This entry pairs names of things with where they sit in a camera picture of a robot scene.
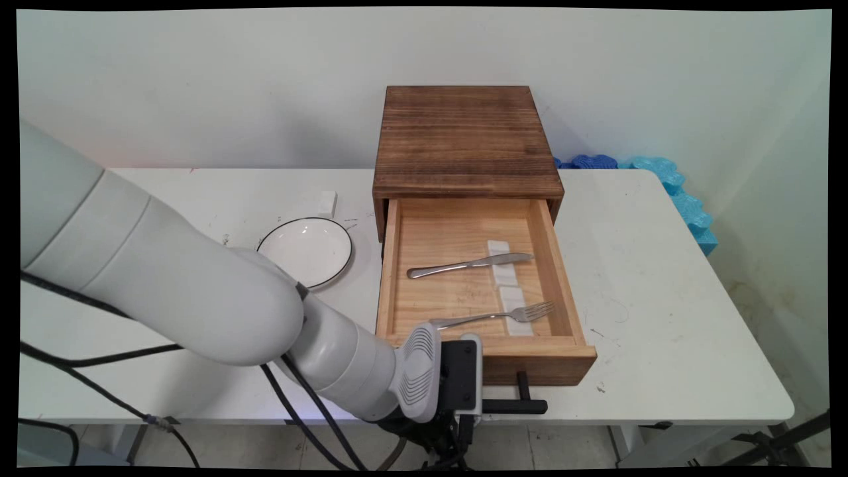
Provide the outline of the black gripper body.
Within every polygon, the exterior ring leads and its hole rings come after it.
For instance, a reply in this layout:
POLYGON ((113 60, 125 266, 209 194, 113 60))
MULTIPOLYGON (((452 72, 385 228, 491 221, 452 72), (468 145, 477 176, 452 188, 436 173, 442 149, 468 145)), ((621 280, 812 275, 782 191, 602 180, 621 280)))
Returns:
POLYGON ((378 421, 383 431, 423 448, 428 461, 420 469, 470 469, 466 456, 473 442, 475 417, 438 411, 427 423, 416 423, 397 407, 378 421))

